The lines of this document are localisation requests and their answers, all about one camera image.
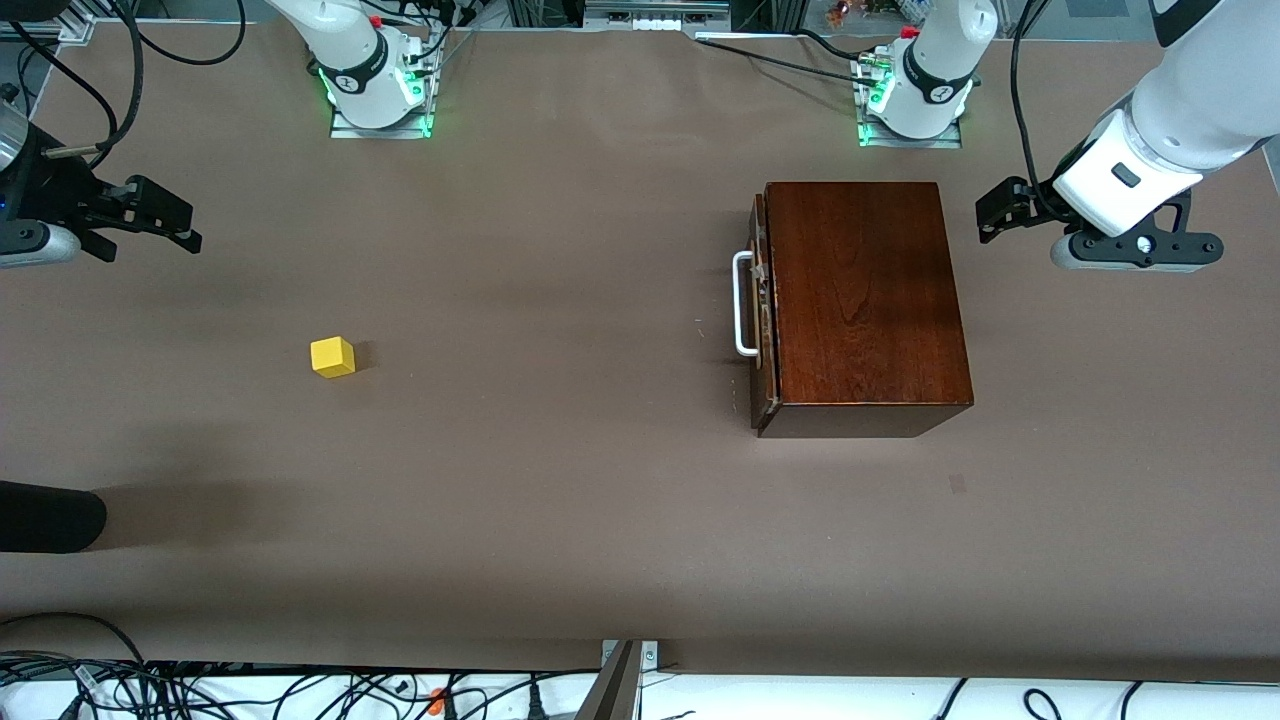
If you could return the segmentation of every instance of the yellow cube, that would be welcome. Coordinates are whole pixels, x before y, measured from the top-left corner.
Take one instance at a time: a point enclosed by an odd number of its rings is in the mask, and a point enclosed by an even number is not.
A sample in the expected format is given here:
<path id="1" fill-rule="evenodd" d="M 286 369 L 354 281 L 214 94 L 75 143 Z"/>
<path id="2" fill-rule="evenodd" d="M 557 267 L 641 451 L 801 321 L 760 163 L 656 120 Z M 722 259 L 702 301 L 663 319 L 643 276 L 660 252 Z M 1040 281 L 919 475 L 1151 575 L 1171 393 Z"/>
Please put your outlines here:
<path id="1" fill-rule="evenodd" d="M 356 348 L 342 337 L 311 343 L 311 369 L 325 378 L 339 378 L 356 372 Z"/>

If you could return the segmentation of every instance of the table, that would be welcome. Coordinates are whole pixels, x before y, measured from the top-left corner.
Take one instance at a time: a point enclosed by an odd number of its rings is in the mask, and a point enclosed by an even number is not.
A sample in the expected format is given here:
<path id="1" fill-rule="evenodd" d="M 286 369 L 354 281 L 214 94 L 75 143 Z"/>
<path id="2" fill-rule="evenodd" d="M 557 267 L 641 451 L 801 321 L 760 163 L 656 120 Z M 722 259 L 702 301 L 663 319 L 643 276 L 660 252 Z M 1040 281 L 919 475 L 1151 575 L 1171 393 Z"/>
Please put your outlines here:
<path id="1" fill-rule="evenodd" d="M 64 56 L 123 110 L 120 28 Z M 1028 44 L 1042 172 L 1158 58 Z M 1023 172 L 1007 60 L 963 150 L 905 151 L 858 147 L 841 83 L 677 33 L 479 35 L 421 142 L 330 141 L 283 23 L 214 68 L 148 54 L 100 174 L 191 201 L 205 251 L 4 274 L 0 471 L 118 510 L 101 551 L 0 559 L 0 610 L 106 615 L 156 657 L 564 666 L 637 635 L 705 671 L 1274 678 L 1266 167 L 1197 191 L 1228 249 L 1197 274 L 1061 272 L 1050 227 L 979 246 L 974 200 Z M 58 76 L 37 122 L 104 132 Z M 781 179 L 940 184 L 972 410 L 754 437 L 730 256 Z M 332 334 L 366 369 L 315 375 Z"/>

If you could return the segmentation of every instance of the wooden cabinet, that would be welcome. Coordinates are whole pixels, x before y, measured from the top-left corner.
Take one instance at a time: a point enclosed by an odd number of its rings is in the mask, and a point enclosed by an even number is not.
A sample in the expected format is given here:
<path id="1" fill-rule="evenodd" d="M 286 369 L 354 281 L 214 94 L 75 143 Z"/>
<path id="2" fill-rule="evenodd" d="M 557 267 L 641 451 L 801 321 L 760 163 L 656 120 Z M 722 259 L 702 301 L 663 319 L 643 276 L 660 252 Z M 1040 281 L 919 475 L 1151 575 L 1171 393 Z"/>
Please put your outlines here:
<path id="1" fill-rule="evenodd" d="M 915 437 L 973 405 L 933 183 L 769 183 L 735 258 L 760 437 Z"/>

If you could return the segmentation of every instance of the cabinet door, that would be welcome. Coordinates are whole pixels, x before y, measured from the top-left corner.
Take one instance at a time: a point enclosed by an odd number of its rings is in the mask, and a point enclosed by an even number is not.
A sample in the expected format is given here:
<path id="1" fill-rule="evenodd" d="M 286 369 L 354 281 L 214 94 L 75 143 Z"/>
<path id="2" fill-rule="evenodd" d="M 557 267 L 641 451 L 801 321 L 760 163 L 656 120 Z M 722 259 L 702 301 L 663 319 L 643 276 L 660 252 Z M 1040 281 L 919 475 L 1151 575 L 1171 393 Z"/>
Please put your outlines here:
<path id="1" fill-rule="evenodd" d="M 753 252 L 751 277 L 745 283 L 750 293 L 751 340 L 760 354 L 751 366 L 751 427 L 764 429 L 782 404 L 778 397 L 777 348 L 773 333 L 773 291 L 769 277 L 769 236 L 765 224 L 764 196 L 756 195 L 751 206 L 748 250 Z"/>

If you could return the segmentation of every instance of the cabinet top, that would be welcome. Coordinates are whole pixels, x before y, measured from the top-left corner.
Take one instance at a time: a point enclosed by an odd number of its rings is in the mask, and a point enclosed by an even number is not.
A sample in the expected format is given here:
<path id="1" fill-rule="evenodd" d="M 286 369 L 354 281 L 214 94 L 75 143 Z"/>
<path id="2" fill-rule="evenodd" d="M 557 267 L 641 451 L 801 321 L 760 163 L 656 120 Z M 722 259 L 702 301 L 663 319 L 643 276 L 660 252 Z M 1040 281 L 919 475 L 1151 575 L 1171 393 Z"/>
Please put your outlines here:
<path id="1" fill-rule="evenodd" d="M 933 183 L 765 188 L 788 404 L 973 404 Z"/>

